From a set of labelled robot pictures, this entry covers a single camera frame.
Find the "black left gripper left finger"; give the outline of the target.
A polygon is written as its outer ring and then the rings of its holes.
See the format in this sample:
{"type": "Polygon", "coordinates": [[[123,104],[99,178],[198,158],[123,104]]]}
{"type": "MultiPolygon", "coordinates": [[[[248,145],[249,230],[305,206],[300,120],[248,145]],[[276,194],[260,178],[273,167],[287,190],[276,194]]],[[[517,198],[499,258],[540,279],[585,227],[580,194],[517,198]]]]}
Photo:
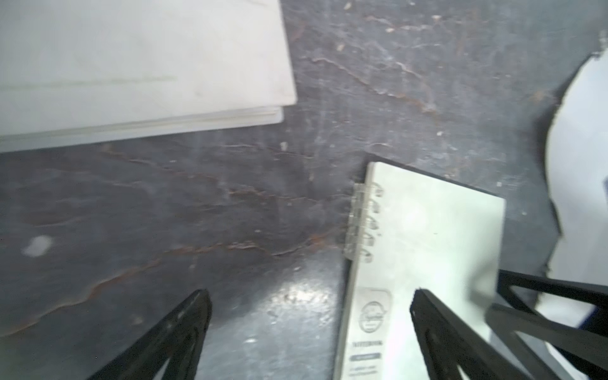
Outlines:
{"type": "Polygon", "coordinates": [[[196,290],[92,379],[194,379],[212,317],[207,290],[196,290]]]}

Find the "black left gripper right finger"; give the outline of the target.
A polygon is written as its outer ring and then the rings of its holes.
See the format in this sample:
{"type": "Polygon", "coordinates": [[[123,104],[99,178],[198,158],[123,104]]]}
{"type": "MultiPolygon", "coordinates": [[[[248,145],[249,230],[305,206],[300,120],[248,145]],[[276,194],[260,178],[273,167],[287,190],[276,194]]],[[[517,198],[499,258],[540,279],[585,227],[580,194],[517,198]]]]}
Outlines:
{"type": "Polygon", "coordinates": [[[430,379],[527,378],[431,291],[415,291],[410,313],[430,379]]]}

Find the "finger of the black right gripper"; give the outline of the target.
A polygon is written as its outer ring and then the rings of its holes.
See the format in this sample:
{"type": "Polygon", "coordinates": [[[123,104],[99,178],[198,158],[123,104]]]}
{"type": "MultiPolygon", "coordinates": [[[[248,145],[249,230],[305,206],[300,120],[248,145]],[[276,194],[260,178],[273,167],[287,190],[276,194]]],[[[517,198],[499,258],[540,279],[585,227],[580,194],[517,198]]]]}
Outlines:
{"type": "Polygon", "coordinates": [[[532,375],[533,379],[556,379],[557,375],[518,336],[524,333],[543,340],[603,370],[607,369],[607,338],[556,323],[546,318],[492,305],[486,323],[532,375]]]}
{"type": "Polygon", "coordinates": [[[497,292],[513,308],[529,314],[536,314],[533,307],[524,302],[512,288],[525,288],[566,299],[592,304],[607,309],[607,286],[572,281],[552,280],[518,272],[500,270],[497,292]]]}

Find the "small green spiral notebook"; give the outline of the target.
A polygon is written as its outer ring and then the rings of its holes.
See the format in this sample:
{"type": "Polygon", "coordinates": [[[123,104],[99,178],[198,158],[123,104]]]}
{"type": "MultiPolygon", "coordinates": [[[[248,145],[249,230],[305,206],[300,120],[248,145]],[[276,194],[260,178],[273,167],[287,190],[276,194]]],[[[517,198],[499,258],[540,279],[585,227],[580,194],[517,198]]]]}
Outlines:
{"type": "Polygon", "coordinates": [[[336,379],[426,379],[410,305],[431,291],[482,339],[497,286],[504,199],[380,161],[351,201],[336,379]]]}

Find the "torn white page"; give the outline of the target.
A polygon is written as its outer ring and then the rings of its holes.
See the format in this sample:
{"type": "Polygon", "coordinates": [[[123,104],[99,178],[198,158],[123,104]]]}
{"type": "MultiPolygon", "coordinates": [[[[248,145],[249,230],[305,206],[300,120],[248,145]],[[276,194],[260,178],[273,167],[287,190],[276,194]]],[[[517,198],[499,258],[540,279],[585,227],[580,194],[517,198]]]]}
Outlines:
{"type": "Polygon", "coordinates": [[[546,139],[546,180],[560,227],[547,276],[607,285],[607,53],[568,84],[546,139]]]}

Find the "large cream spiral notebook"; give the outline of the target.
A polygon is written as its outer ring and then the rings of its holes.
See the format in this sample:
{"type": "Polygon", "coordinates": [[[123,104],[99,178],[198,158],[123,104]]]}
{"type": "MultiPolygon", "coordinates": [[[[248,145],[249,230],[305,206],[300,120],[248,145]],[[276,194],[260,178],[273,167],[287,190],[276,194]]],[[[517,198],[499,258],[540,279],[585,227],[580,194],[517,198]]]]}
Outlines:
{"type": "Polygon", "coordinates": [[[277,1],[4,1],[1,150],[278,124],[277,1]]]}

